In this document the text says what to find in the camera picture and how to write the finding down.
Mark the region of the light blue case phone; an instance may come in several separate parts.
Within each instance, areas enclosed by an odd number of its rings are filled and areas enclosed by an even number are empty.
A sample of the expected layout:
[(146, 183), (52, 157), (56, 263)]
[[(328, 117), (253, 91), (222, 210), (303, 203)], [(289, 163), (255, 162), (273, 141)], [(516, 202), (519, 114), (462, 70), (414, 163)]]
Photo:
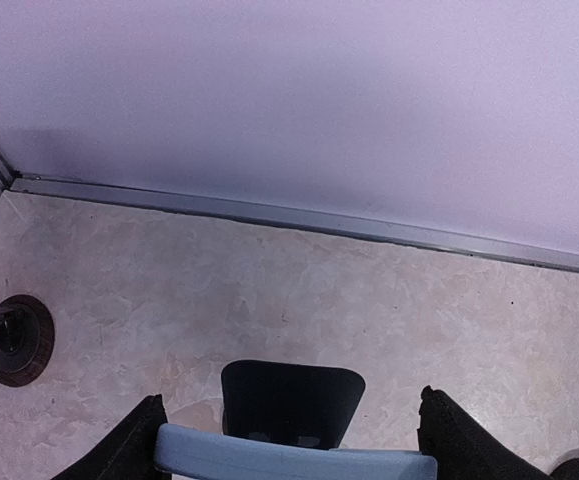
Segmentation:
[(318, 450), (175, 424), (159, 427), (155, 466), (193, 479), (435, 479), (436, 460), (413, 451)]

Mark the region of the folding phone stand wood base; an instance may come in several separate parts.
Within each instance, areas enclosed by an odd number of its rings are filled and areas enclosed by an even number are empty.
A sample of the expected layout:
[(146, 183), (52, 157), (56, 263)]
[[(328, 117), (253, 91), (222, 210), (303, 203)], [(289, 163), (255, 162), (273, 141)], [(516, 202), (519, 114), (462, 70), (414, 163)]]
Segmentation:
[(0, 384), (31, 384), (46, 369), (54, 344), (54, 321), (40, 300), (15, 295), (0, 303)]

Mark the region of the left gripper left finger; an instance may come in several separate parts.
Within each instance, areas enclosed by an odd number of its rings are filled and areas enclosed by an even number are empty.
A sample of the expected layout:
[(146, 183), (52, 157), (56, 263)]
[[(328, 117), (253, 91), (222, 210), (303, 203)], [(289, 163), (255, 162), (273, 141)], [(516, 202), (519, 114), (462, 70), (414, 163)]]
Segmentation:
[(146, 396), (92, 450), (54, 479), (168, 479), (154, 463), (159, 427), (167, 422), (162, 395)]

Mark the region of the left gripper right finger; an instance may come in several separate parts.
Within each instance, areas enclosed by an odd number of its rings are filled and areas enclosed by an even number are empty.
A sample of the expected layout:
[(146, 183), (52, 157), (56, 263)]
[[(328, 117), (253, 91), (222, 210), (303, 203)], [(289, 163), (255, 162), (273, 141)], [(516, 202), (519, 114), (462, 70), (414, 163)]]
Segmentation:
[(419, 450), (433, 457), (439, 479), (546, 479), (489, 434), (440, 389), (421, 392)]

